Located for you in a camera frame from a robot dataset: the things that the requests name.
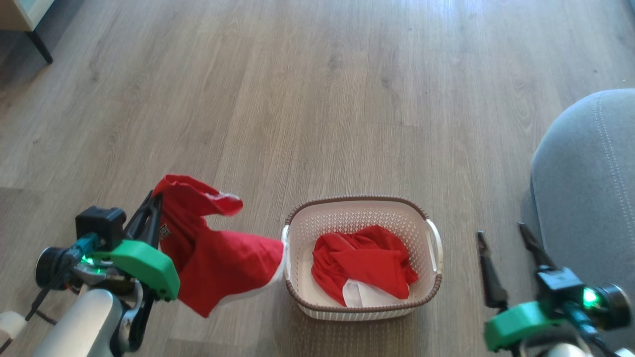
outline red cloth in basket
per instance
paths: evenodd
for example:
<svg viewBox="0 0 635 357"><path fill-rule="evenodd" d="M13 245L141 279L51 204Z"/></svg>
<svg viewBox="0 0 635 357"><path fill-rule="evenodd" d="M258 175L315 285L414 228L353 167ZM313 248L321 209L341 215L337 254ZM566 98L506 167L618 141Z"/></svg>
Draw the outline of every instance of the red cloth in basket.
<svg viewBox="0 0 635 357"><path fill-rule="evenodd" d="M327 233L313 250L311 274L334 300L346 306L342 288L348 279L373 285L398 299L418 280L410 253L388 229L370 226L353 234Z"/></svg>
<svg viewBox="0 0 635 357"><path fill-rule="evenodd" d="M253 295L282 277L283 244L251 234L212 231L203 216L235 215L243 202L188 176L167 175L154 189L163 194L161 250L178 272L178 299L203 317L223 299Z"/></svg>

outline white plastic basket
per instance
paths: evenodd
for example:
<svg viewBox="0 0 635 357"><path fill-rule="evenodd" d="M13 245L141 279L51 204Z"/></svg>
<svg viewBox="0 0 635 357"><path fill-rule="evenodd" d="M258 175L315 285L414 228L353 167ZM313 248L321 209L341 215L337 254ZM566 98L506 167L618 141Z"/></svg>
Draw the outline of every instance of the white plastic basket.
<svg viewBox="0 0 635 357"><path fill-rule="evenodd" d="M419 279L410 286L410 295L404 303L341 306L311 276L315 242L324 233L353 233L375 224L401 238L410 251L410 264ZM439 232L423 210L407 199L348 196L310 201L289 215L282 240L287 249L286 287L301 310L312 318L368 321L403 316L430 301L441 287L443 249Z"/></svg>

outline red cloth held by gripper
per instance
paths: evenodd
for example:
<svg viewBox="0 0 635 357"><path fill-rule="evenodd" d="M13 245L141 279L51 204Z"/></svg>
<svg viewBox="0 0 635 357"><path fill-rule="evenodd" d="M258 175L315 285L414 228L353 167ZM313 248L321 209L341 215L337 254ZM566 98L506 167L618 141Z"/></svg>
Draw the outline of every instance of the red cloth held by gripper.
<svg viewBox="0 0 635 357"><path fill-rule="evenodd" d="M326 233L316 241L311 274L334 300L346 306L342 288L348 279L376 286L398 299L418 276L410 253L388 229L370 226L353 234Z"/></svg>
<svg viewBox="0 0 635 357"><path fill-rule="evenodd" d="M265 286L282 264L283 244L251 234L212 231L203 216L235 215L243 202L188 176L167 175L163 194L161 250L178 272L178 299L203 317L228 295Z"/></svg>

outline gray upholstery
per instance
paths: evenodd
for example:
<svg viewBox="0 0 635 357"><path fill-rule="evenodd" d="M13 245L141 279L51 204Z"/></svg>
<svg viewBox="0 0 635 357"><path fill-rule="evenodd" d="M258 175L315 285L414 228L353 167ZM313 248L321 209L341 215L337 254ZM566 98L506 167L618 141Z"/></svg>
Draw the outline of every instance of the gray upholstery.
<svg viewBox="0 0 635 357"><path fill-rule="evenodd" d="M635 90L583 98L549 128L531 164L540 233L554 261L635 302ZM635 328L604 334L635 350Z"/></svg>

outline brown basket rim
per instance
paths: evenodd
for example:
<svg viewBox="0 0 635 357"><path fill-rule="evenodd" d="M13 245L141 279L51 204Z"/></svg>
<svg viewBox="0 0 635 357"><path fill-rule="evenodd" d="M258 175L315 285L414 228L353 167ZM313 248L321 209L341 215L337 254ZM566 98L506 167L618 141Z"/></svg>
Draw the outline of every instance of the brown basket rim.
<svg viewBox="0 0 635 357"><path fill-rule="evenodd" d="M414 208L424 220L428 219L428 216L425 214L423 209L421 209L421 207L419 207L416 203L410 201L409 199L405 199L405 198L397 197L397 196L374 196L374 195L355 196L355 195L352 195L352 196L337 196L337 197L331 197L331 198L312 199L310 201L302 203L301 205L296 206L295 209L289 214L289 216L286 219L285 225L290 226L291 221L293 220L295 215L300 210L303 210L304 208L307 208L309 206L314 206L314 205L321 205L323 203L334 203L334 202L344 202L344 201L400 202ZM326 312L326 313L382 313L386 311L412 309L414 307L418 307L428 303L437 294L437 292L439 292L439 289L441 288L441 280L442 280L441 274L437 274L436 278L434 279L434 285L432 286L432 290L430 290L428 295L423 297L423 299L409 302L407 304L392 304L392 305L377 306L377 307L345 307L345 306L331 307L331 306L319 306L319 305L311 304L307 302L306 300L304 300L295 291L295 289L293 288L293 285L291 284L291 280L289 278L285 278L284 282L285 282L287 290L289 291L289 294L291 295L291 297L293 297L293 300L295 300L295 302L297 302L298 304L312 311L319 311L319 312Z"/></svg>

